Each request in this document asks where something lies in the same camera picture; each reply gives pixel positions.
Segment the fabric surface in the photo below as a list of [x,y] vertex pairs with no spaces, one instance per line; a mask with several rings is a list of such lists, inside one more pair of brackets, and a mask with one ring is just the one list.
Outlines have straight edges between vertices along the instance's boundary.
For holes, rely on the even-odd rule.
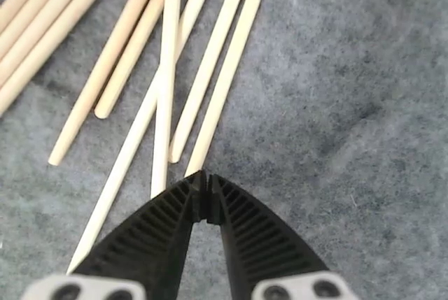
[[[173,127],[222,1],[206,1],[178,63]],[[65,272],[158,66],[160,22],[110,118],[90,114],[47,164],[125,2],[98,0],[0,119],[0,299]],[[448,0],[263,0],[206,159],[362,299],[448,298],[447,24]],[[153,133],[101,237],[149,198]],[[219,230],[195,226],[179,299],[229,299],[226,273]]]

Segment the gray felt surface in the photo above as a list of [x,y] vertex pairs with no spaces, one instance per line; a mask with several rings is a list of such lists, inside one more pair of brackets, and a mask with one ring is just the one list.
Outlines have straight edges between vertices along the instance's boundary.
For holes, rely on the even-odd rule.
[[[125,1],[98,0],[0,119],[0,299],[65,271],[156,70],[160,24],[111,117],[91,114],[47,165]],[[178,64],[174,124],[221,3],[207,0]],[[447,43],[448,0],[263,0],[205,169],[264,201],[362,298],[447,299]],[[149,196],[153,132],[102,236]],[[200,224],[179,299],[229,298],[219,232]]]

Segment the gray carpet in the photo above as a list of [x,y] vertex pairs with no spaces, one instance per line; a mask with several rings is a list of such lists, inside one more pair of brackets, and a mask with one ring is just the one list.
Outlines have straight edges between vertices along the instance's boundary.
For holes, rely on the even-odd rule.
[[[157,68],[160,24],[110,118],[47,165],[125,1],[98,0],[0,119],[0,299],[65,271]],[[178,64],[173,124],[221,3]],[[448,0],[263,0],[206,159],[364,299],[448,298],[447,24]],[[102,236],[148,199],[153,133]],[[229,299],[226,273],[218,230],[196,226],[179,299]]]

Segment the screw hole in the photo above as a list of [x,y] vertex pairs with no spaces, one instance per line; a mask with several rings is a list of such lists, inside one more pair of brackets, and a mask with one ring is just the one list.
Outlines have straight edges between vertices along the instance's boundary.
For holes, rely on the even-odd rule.
[[52,296],[51,300],[77,300],[81,293],[81,288],[76,284],[68,284],[59,288]]
[[132,300],[132,294],[125,290],[115,291],[107,297],[107,300]]
[[291,300],[288,291],[281,286],[269,286],[263,293],[265,300]]
[[337,298],[341,295],[341,292],[330,281],[320,280],[314,284],[314,292],[320,298]]

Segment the carpet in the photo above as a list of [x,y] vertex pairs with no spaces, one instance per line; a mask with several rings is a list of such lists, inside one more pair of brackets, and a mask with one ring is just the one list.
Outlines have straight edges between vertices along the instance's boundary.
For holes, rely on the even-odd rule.
[[[222,1],[206,1],[179,60],[173,127]],[[158,66],[160,22],[110,118],[91,113],[61,166],[47,164],[125,2],[98,0],[0,119],[1,299],[65,272]],[[448,297],[447,24],[448,0],[263,0],[204,165],[362,299]],[[147,201],[153,134],[154,122],[101,237]],[[196,225],[179,299],[229,299],[226,273],[219,230]]]

